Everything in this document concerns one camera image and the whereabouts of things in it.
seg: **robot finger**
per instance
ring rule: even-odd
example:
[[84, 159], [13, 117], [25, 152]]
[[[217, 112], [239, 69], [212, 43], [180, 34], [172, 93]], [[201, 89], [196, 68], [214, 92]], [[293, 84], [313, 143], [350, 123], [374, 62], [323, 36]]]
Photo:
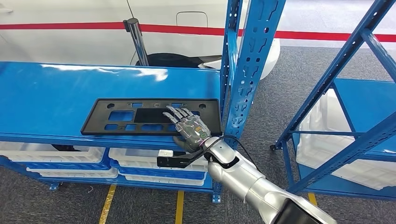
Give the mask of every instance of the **robot finger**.
[[187, 108], [182, 108], [182, 110], [184, 110], [188, 115], [190, 116], [194, 116], [194, 114]]
[[172, 116], [172, 114], [170, 114], [168, 112], [163, 112], [162, 114], [165, 115], [166, 117], [168, 117], [173, 124], [176, 124], [177, 122], [179, 122], [175, 117]]
[[166, 106], [166, 108], [168, 108], [170, 111], [172, 111], [172, 113], [174, 113], [174, 115], [176, 115], [176, 117], [179, 118], [179, 120], [181, 120], [183, 118], [183, 116], [179, 113], [179, 111], [177, 111], [174, 107]]
[[188, 114], [186, 112], [184, 112], [182, 109], [180, 108], [175, 108], [177, 111], [179, 111], [179, 113], [181, 113], [181, 115], [183, 115], [183, 117], [188, 117]]

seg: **white plastic bin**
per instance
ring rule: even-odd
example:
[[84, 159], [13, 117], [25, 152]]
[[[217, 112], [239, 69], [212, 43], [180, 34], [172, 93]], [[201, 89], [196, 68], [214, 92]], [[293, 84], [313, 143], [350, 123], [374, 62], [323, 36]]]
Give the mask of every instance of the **white plastic bin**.
[[[351, 131], [332, 89], [314, 105], [301, 122], [300, 130]], [[301, 134], [296, 160], [302, 165], [318, 168], [353, 141], [352, 136]], [[396, 186], [396, 163], [356, 160], [334, 171], [332, 175], [380, 190]]]
[[50, 144], [0, 142], [0, 155], [15, 162], [100, 162], [104, 147], [75, 146], [81, 152], [60, 152]]
[[206, 179], [206, 173], [203, 180], [179, 179], [179, 178], [169, 178], [169, 177], [161, 177], [161, 176], [129, 175], [122, 173], [119, 174], [125, 176], [125, 179], [129, 181], [144, 181], [144, 182], [183, 184], [183, 185], [194, 185], [194, 186], [204, 185]]
[[201, 157], [186, 168], [164, 168], [157, 166], [158, 150], [111, 148], [109, 157], [117, 160], [120, 166], [152, 169], [173, 169], [185, 171], [208, 171], [208, 161]]
[[27, 171], [37, 172], [44, 177], [77, 177], [77, 178], [116, 178], [118, 170], [84, 170], [84, 169], [30, 169]]

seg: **metal pole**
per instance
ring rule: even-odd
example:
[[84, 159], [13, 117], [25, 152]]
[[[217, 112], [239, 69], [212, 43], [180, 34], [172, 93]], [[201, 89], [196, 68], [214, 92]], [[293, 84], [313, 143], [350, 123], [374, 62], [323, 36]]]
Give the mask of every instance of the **metal pole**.
[[149, 61], [147, 60], [147, 53], [141, 36], [139, 21], [136, 18], [124, 20], [124, 26], [127, 32], [131, 33], [140, 65], [148, 66]]

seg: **black cable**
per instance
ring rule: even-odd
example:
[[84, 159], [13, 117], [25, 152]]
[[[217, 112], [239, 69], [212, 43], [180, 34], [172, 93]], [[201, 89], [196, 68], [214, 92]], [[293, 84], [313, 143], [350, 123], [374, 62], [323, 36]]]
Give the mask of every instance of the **black cable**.
[[259, 167], [256, 165], [256, 163], [253, 161], [253, 159], [252, 159], [252, 157], [250, 156], [249, 152], [248, 152], [248, 151], [245, 149], [245, 147], [243, 146], [243, 144], [239, 141], [239, 139], [237, 139], [236, 137], [234, 137], [234, 136], [232, 136], [232, 135], [224, 135], [224, 136], [219, 137], [219, 138], [216, 139], [210, 146], [208, 146], [208, 148], [206, 148], [206, 150], [208, 151], [212, 146], [214, 146], [214, 145], [215, 145], [216, 143], [218, 143], [220, 140], [226, 139], [226, 138], [234, 139], [234, 140], [242, 147], [242, 149], [245, 151], [246, 155], [249, 157], [249, 159], [250, 159], [250, 161], [252, 162], [252, 164], [256, 166], [257, 170], [258, 170], [260, 173], [262, 173], [261, 170], [259, 169]]
[[135, 18], [134, 17], [134, 13], [132, 12], [132, 9], [131, 9], [131, 6], [129, 5], [129, 1], [128, 0], [127, 0], [127, 4], [128, 4], [129, 11], [131, 12], [132, 18]]

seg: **blue shelving unit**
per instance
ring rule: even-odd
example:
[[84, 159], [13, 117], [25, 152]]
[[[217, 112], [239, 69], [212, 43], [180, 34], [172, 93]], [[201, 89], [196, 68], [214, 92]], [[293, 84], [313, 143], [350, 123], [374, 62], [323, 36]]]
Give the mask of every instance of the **blue shelving unit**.
[[[0, 114], [0, 141], [181, 150], [166, 136], [81, 135], [97, 98], [216, 98], [221, 114], [228, 114], [225, 134], [240, 137], [285, 0], [249, 2], [238, 52], [242, 3], [227, 4], [221, 70], [1, 62], [0, 104], [7, 108]], [[50, 189], [60, 182], [117, 184], [212, 193], [212, 201], [220, 202], [222, 188], [209, 175], [203, 186], [188, 186], [134, 182], [123, 176], [41, 177], [1, 156], [0, 165], [47, 183]]]
[[[372, 33], [394, 3], [395, 0], [376, 0], [373, 3], [276, 142], [275, 149], [283, 150], [284, 154], [290, 184], [288, 191], [396, 199], [396, 187], [374, 190], [330, 175], [356, 159], [396, 161], [396, 84], [336, 78], [359, 47], [366, 42], [396, 81], [396, 63]], [[300, 122], [329, 88], [335, 90], [351, 132], [297, 131]], [[287, 142], [292, 140], [295, 152], [299, 134], [302, 133], [349, 135], [354, 136], [355, 141], [317, 169], [298, 165], [300, 178], [294, 182]]]

